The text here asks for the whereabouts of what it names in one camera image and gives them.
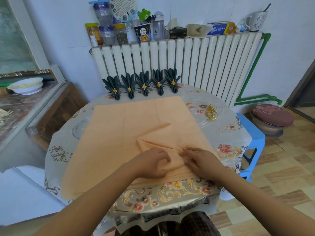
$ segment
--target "hand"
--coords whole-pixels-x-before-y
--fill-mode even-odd
[[[132,158],[127,162],[127,167],[135,171],[136,178],[162,178],[167,174],[167,170],[158,170],[157,166],[164,159],[171,161],[166,151],[154,147]]]
[[[193,173],[207,180],[220,183],[227,170],[213,153],[200,148],[187,147],[179,155]]]

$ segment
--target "red floral cushion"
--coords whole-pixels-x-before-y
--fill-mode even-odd
[[[253,108],[253,114],[261,120],[280,127],[287,127],[293,124],[294,115],[284,107],[272,104],[258,104]]]

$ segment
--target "tablecloth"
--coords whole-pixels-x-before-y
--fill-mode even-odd
[[[179,84],[178,88],[176,95],[182,97],[219,159],[227,168],[239,173],[242,154],[252,138],[241,125],[237,115],[218,97],[207,91],[184,84]],[[62,201],[60,197],[61,179],[96,105],[175,96],[168,86],[164,86],[163,96],[157,94],[153,85],[148,89],[147,97],[142,94],[140,88],[136,89],[134,99],[129,99],[126,93],[121,93],[119,101],[116,101],[111,94],[104,95],[88,103],[74,114],[53,135],[50,142],[45,159],[46,190]],[[209,104],[214,104],[217,108],[216,120],[210,120],[205,116]],[[139,225],[146,230],[165,220],[180,222],[192,211],[202,210],[208,214],[215,213],[220,191],[219,186],[200,178],[126,190],[111,207],[94,235],[102,235],[104,230],[114,225],[120,232],[133,225]]]

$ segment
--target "orange napkin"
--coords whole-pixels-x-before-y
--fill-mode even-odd
[[[138,178],[129,186],[192,178],[179,152],[198,147],[215,154],[181,97],[159,98],[114,105],[98,105],[77,145],[61,182],[61,196],[74,199],[112,174],[122,163],[152,147],[163,148],[172,161],[161,179]]]

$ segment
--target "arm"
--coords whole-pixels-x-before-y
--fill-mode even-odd
[[[211,152],[187,148],[181,156],[196,175],[213,180],[227,189],[271,235],[314,235],[315,221],[312,218],[225,168]]]
[[[66,206],[34,236],[91,236],[110,207],[136,178],[161,178],[166,175],[166,170],[157,169],[163,159],[171,161],[169,155],[159,148],[137,155]]]

